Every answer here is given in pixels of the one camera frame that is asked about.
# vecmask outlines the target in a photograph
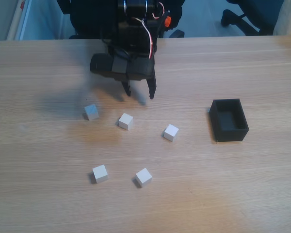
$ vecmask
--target wooden block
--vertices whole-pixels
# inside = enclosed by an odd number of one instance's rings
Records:
[[[148,172],[148,170],[144,168],[136,174],[136,180],[138,181],[141,187],[144,187],[145,185],[151,182],[152,176]]]
[[[97,183],[108,179],[108,173],[104,165],[93,168],[93,173]]]
[[[97,108],[94,104],[85,107],[88,120],[94,120],[99,117]]]
[[[124,113],[118,121],[118,124],[121,128],[129,130],[132,127],[133,117]]]
[[[167,129],[164,132],[164,138],[173,142],[178,130],[179,129],[177,127],[175,127],[173,125],[168,125]]]

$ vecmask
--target black cable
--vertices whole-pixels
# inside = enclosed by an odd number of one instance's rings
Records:
[[[122,48],[122,47],[120,47],[120,46],[117,46],[117,45],[114,45],[114,44],[112,44],[112,43],[108,43],[107,41],[105,41],[105,39],[103,38],[102,31],[100,31],[100,38],[101,38],[102,42],[103,42],[105,45],[107,45],[108,47],[113,48],[113,49],[114,49],[114,52],[116,53],[116,55],[118,55],[120,58],[123,58],[123,59],[125,59],[125,60],[131,61],[131,56],[130,56],[130,54],[129,54],[129,53],[128,53],[124,48]],[[120,54],[117,50],[122,51],[122,52],[126,55],[126,57],[123,56],[123,54]]]

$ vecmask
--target open box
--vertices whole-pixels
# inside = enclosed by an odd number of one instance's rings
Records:
[[[239,99],[214,100],[209,115],[218,142],[242,141],[249,131]]]

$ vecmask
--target black chair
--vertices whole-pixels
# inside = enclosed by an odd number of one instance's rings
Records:
[[[224,10],[221,20],[223,27],[229,24],[236,25],[245,35],[273,35],[279,12],[284,0],[227,0],[229,3],[238,4],[243,15],[238,16],[230,10]],[[256,31],[243,17],[247,17],[257,28]]]

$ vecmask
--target table surface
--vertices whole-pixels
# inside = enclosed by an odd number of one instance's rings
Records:
[[[127,97],[89,71],[104,50],[0,42],[0,233],[291,233],[291,37],[158,40],[153,100],[145,81]],[[235,98],[250,131],[216,143],[207,109]],[[138,188],[145,167],[153,180]]]

